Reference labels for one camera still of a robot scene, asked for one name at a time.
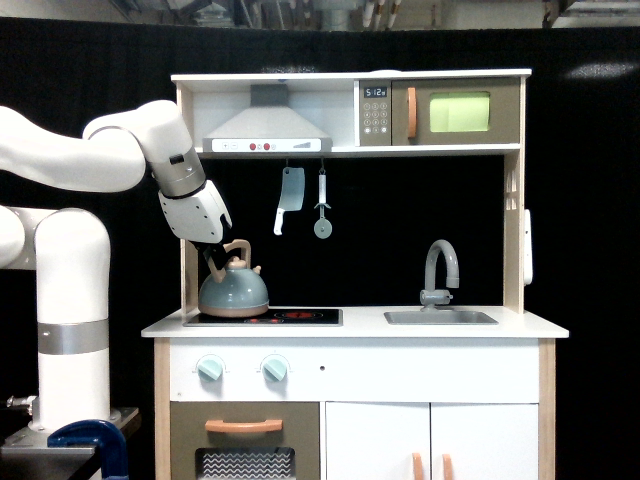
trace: chevron pattern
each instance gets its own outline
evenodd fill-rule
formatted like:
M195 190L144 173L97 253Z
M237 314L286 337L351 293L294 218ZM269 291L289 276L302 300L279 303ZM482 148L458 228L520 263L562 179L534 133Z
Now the chevron pattern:
M199 479L295 479L294 451L291 448L215 450L218 449L201 451Z

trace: faucet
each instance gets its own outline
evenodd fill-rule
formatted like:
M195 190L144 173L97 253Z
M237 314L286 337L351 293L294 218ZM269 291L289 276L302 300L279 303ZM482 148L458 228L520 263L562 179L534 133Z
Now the faucet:
M446 240L436 240L429 248L427 262L424 267L424 290L420 292L420 303L424 305L421 311L433 309L434 305L448 305L453 295L449 290L436 290L436 263L442 253L447 262L447 287L458 288L460 276L458 272L458 257L453 246Z

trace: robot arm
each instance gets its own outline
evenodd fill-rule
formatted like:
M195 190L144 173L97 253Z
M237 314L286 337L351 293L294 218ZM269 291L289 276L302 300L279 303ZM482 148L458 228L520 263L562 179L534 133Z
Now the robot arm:
M47 132L0 107L0 170L67 190L116 192L140 181L145 160L174 234L218 247L231 226L229 212L206 180L174 103L100 117L82 139ZM34 427L49 431L110 415L109 263L107 231L89 212L0 206L0 268L36 269L40 396Z
M82 139L56 135L0 107L0 170L45 185L84 192L135 186L149 162L174 234L222 242L231 218L204 170L175 103L160 100L90 122Z

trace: black curtain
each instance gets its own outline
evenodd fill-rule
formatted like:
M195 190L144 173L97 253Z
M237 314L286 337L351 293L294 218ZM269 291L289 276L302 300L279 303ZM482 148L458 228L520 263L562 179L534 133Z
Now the black curtain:
M635 29L326 33L0 20L0 105L78 137L93 118L175 100L175 73L532 68L526 206L534 282L527 310L571 331L558 342L558 478L633 473L633 300L638 287ZM272 234L284 160L211 160L234 236L247 238L273 305L417 304L429 245L451 241L459 304L502 289L501 157L327 159L334 230L313 234L316 175L303 210ZM140 331L179 308L178 240L150 176L128 192L62 192L0 172L0 203L84 208L112 242L112 405L137 406L132 479L153 477L152 341ZM0 271L0 398L37 391L33 272ZM3 414L2 434L15 420Z

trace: kettle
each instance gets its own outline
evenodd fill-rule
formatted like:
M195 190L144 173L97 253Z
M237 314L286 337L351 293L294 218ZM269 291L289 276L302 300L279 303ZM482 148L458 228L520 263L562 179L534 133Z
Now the kettle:
M201 313L214 317L252 317L269 309L267 287L260 277L261 267L251 268L251 245L234 240L224 245L226 252L240 249L240 258L232 257L222 269L205 253L211 270L198 297Z

